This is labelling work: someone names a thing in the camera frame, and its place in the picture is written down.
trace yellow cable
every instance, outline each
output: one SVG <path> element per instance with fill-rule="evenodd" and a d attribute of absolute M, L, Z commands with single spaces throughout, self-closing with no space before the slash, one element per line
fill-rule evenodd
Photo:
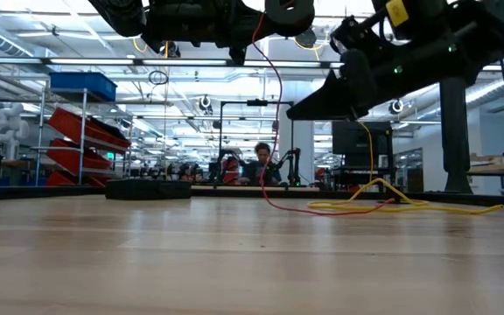
<path fill-rule="evenodd" d="M 371 136 L 371 131 L 365 124 L 362 122 L 358 122 L 365 131 L 368 134 L 368 145 L 370 148 L 370 154 L 371 154 L 371 172 L 369 176 L 369 183 L 364 185 L 359 191 L 357 191 L 349 200 L 341 200 L 341 201 L 334 201 L 334 200 L 321 200 L 321 201 L 313 201 L 308 204 L 308 207 L 310 209 L 318 209 L 318 210 L 337 210 L 340 212 L 358 212 L 358 211 L 369 211 L 374 209 L 374 206 L 342 206 L 345 204 L 350 204 L 354 202 L 357 197 L 361 193 L 363 193 L 365 190 L 367 190 L 369 187 L 373 186 L 376 183 L 382 183 L 385 185 L 388 189 L 390 189 L 393 193 L 397 194 L 402 198 L 402 200 L 408 202 L 411 204 L 411 206 L 405 206 L 405 207 L 388 207 L 384 206 L 379 208 L 377 211 L 378 212 L 384 212 L 384 213 L 403 213 L 403 212 L 408 212 L 408 211 L 421 211 L 421 210 L 437 210 L 437 211 L 444 211 L 444 212 L 449 212 L 449 213 L 455 213 L 455 214 L 488 214 L 493 211 L 498 211 L 501 209 L 504 209 L 503 205 L 498 205 L 498 206 L 491 206 L 487 209 L 483 210 L 468 210 L 464 208 L 456 208 L 456 207 L 448 207 L 448 206 L 431 206 L 429 201 L 425 200 L 414 200 L 408 198 L 405 194 L 397 190 L 395 187 L 393 187 L 389 182 L 382 178 L 375 178 L 372 179 L 373 177 L 373 171 L 375 167 L 374 159 L 373 159 L 373 140 Z"/>
<path fill-rule="evenodd" d="M 328 32 L 326 32 L 325 34 L 325 39 L 324 39 L 324 44 L 322 45 L 319 45 L 318 47 L 313 47 L 313 48 L 308 48 L 308 47 L 304 47 L 303 45 L 300 45 L 298 42 L 297 42 L 297 39 L 294 38 L 295 40 L 295 44 L 299 47 L 299 48 L 302 48 L 302 49 L 305 49 L 305 50 L 310 50 L 310 51 L 314 51 L 314 53 L 316 54 L 316 59 L 318 61 L 320 61 L 320 57 L 319 57 L 319 49 L 324 47 L 326 45 L 326 41 L 328 41 Z"/>
<path fill-rule="evenodd" d="M 149 48 L 149 46 L 147 44 L 145 44 L 145 48 L 144 49 L 141 49 L 139 48 L 139 45 L 137 45 L 137 41 L 135 38 L 133 38 L 133 46 L 136 48 L 136 50 L 140 53 L 145 53 L 147 52 L 147 48 Z"/>

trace man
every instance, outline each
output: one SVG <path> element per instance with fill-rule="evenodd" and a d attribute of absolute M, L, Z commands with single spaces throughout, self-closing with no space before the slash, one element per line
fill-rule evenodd
<path fill-rule="evenodd" d="M 268 159 L 271 155 L 271 148 L 266 143 L 259 143 L 255 146 L 254 152 L 258 157 L 257 161 L 251 162 L 247 165 L 247 171 L 241 182 L 243 184 L 252 183 L 252 185 L 260 185 L 260 177 L 262 176 L 262 171 L 264 166 L 268 163 Z M 274 170 L 271 166 L 275 166 L 273 163 L 268 165 L 268 169 L 263 177 L 265 185 L 279 185 L 281 182 L 281 174 L 279 170 Z"/>

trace black box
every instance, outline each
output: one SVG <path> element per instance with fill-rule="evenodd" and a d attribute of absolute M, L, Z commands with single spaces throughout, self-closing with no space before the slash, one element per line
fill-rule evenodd
<path fill-rule="evenodd" d="M 152 179 L 109 180 L 106 199 L 110 200 L 175 200 L 192 197 L 192 183 Z"/>

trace red storage bin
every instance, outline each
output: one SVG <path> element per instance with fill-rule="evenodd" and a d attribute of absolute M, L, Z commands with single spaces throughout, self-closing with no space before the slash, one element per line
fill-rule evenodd
<path fill-rule="evenodd" d="M 79 148 L 79 145 L 61 139 L 54 139 L 50 144 L 52 147 L 61 148 Z M 71 172 L 73 175 L 79 174 L 79 157 L 80 152 L 75 150 L 48 150 L 46 155 L 54 160 L 57 164 Z M 112 162 L 106 158 L 94 153 L 85 148 L 83 154 L 83 169 L 107 170 L 112 165 Z"/>
<path fill-rule="evenodd" d="M 48 124 L 54 129 L 70 138 L 75 143 L 81 143 L 81 123 L 82 118 L 72 112 L 57 108 Z M 131 143 L 128 140 L 120 139 L 110 135 L 106 130 L 98 127 L 90 120 L 85 122 L 85 145 L 95 147 L 114 153 L 125 153 Z"/>
<path fill-rule="evenodd" d="M 94 187 L 106 187 L 106 182 L 109 178 L 94 177 L 94 176 L 83 176 L 82 182 L 84 185 L 90 185 Z M 52 171 L 50 177 L 46 181 L 46 186 L 77 186 L 79 183 L 79 177 L 76 177 L 67 171 Z"/>
<path fill-rule="evenodd" d="M 76 186 L 79 179 L 66 171 L 52 171 L 46 186 Z"/>

